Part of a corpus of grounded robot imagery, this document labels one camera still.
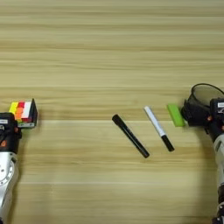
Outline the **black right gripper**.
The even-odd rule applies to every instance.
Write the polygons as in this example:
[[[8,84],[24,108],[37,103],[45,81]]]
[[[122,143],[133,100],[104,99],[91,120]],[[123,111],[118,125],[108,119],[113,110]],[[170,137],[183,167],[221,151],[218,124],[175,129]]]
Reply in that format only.
[[[206,118],[205,131],[213,142],[218,136],[224,134],[224,120],[221,117],[211,116],[209,108],[197,101],[189,101],[189,115],[191,118]]]

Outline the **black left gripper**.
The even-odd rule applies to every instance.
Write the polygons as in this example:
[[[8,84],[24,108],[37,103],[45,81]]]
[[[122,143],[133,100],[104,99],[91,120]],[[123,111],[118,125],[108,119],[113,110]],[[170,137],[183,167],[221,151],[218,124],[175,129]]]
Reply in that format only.
[[[31,100],[31,121],[33,127],[37,125],[38,110],[34,98]],[[15,128],[13,130],[0,130],[0,152],[13,152],[18,153],[19,141],[22,138],[21,129]]]

